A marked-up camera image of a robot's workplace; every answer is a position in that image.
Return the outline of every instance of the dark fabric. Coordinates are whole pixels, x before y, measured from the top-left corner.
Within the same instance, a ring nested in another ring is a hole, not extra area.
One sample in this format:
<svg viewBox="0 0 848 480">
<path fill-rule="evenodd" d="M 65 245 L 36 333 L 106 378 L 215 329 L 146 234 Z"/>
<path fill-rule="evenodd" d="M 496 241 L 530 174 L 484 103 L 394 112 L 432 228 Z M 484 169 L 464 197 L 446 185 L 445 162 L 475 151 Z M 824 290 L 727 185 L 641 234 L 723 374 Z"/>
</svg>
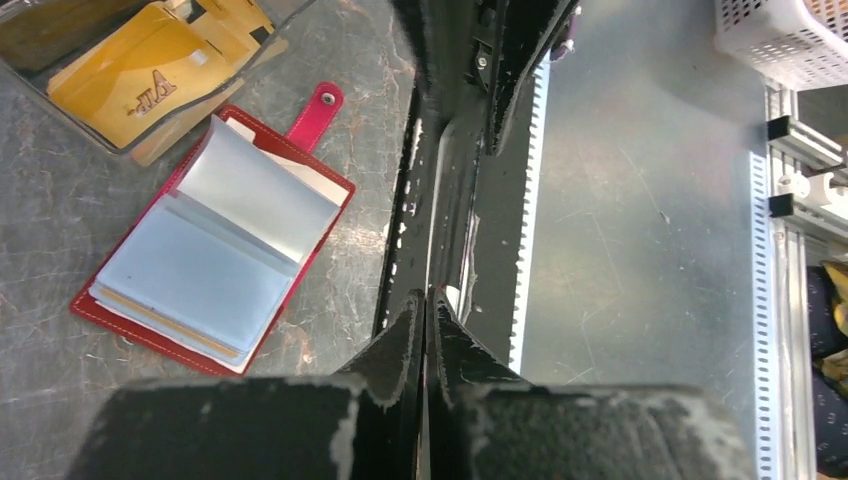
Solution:
<svg viewBox="0 0 848 480">
<path fill-rule="evenodd" d="M 848 399 L 839 395 L 831 382 L 813 370 L 816 465 L 819 473 L 848 478 Z"/>
<path fill-rule="evenodd" d="M 848 349 L 848 337 L 833 319 L 836 287 L 824 267 L 807 267 L 807 317 L 810 322 L 810 351 L 824 358 Z"/>
</svg>

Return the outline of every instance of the yellow packaging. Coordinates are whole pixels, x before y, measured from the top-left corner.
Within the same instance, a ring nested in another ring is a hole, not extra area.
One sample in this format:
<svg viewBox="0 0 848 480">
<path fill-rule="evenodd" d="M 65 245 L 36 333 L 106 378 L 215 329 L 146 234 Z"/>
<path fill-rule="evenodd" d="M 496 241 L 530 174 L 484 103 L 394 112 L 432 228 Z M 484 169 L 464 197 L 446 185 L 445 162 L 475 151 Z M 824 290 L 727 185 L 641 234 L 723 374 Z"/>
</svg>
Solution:
<svg viewBox="0 0 848 480">
<path fill-rule="evenodd" d="M 50 79 L 51 101 L 140 164 L 151 163 L 243 84 L 230 81 L 273 33 L 250 0 L 198 0 L 185 19 L 145 6 Z M 284 40 L 261 60 L 278 54 Z"/>
</svg>

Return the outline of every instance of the metal plate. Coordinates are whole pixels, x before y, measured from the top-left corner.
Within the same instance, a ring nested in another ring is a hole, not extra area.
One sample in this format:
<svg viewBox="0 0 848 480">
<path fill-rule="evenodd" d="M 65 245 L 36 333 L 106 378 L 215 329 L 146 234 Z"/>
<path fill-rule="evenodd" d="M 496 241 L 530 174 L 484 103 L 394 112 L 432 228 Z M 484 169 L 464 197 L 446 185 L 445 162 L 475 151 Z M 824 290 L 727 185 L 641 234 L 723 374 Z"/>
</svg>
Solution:
<svg viewBox="0 0 848 480">
<path fill-rule="evenodd" d="M 770 83 L 766 90 L 766 111 L 769 118 L 783 115 L 797 118 L 797 94 Z M 781 175 L 801 168 L 799 161 L 774 147 L 768 149 L 768 166 L 772 192 Z M 771 414 L 778 419 L 779 428 L 768 436 L 758 431 L 758 468 L 761 478 L 811 480 L 816 478 L 816 462 L 807 323 L 807 236 L 781 220 L 773 221 L 771 229 L 775 247 L 771 265 L 774 301 L 771 323 L 776 336 L 775 343 L 769 347 L 776 350 L 777 363 L 768 373 L 777 391 L 768 392 L 771 395 L 767 400 L 758 400 L 779 403 L 777 412 L 760 410 L 767 415 L 758 415 L 758 421 L 764 421 L 763 417 Z"/>
<path fill-rule="evenodd" d="M 551 71 L 520 373 L 700 386 L 753 451 L 764 87 L 715 52 L 713 8 L 584 6 L 576 51 Z"/>
</svg>

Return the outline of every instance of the clear plastic tray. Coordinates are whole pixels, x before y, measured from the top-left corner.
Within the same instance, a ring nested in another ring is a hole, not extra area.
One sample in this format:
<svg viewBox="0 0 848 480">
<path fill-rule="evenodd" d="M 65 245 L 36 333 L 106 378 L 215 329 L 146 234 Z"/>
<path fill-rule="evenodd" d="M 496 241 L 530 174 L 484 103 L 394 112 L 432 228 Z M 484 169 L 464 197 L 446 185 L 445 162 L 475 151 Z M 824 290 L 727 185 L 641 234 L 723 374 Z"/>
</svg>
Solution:
<svg viewBox="0 0 848 480">
<path fill-rule="evenodd" d="M 315 0 L 0 0 L 0 75 L 107 153 L 149 165 L 226 102 L 244 84 L 245 73 L 284 54 L 288 43 L 281 31 L 313 3 Z M 212 10 L 218 5 L 230 8 L 229 16 Z M 261 25 L 264 19 L 255 16 L 251 10 L 255 7 L 264 13 L 273 31 Z M 153 8 L 160 16 L 164 15 L 160 10 L 172 14 L 173 18 L 166 18 L 169 27 L 180 35 L 189 31 L 191 41 L 199 47 L 188 47 L 189 43 L 182 41 L 185 37 L 173 35 L 165 38 L 180 38 L 178 45 L 147 41 L 139 46 L 141 41 L 135 39 L 148 38 L 152 30 L 148 26 L 158 25 L 150 20 Z M 178 20 L 191 23 L 192 30 L 178 25 Z M 239 22 L 241 30 L 230 28 L 227 32 L 241 34 L 243 42 L 230 42 L 230 37 L 210 41 L 210 32 L 221 35 L 221 30 L 207 28 L 213 21 Z M 258 27 L 251 30 L 248 26 L 254 23 Z M 239 50 L 250 38 L 256 43 Z M 190 55 L 179 54 L 179 61 L 194 62 L 196 71 L 183 68 L 178 83 L 162 73 L 173 64 L 157 58 L 170 61 L 180 49 L 193 50 Z M 122 60 L 116 60 L 127 58 L 133 58 L 131 65 L 138 68 L 101 75 L 106 69 L 119 68 L 115 65 Z M 214 74 L 208 73 L 209 65 L 218 67 Z M 132 81 L 118 75 L 132 76 Z M 100 95 L 111 87 L 108 94 Z"/>
</svg>

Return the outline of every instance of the red strap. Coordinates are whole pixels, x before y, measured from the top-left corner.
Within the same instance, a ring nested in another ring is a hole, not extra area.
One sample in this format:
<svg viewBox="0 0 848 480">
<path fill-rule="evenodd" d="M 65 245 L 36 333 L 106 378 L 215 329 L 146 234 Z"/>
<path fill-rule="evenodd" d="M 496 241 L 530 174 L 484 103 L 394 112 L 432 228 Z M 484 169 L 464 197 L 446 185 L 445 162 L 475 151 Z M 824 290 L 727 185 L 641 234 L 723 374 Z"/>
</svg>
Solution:
<svg viewBox="0 0 848 480">
<path fill-rule="evenodd" d="M 286 138 L 302 150 L 312 153 L 343 103 L 344 92 L 341 88 L 330 82 L 319 83 Z"/>
</svg>

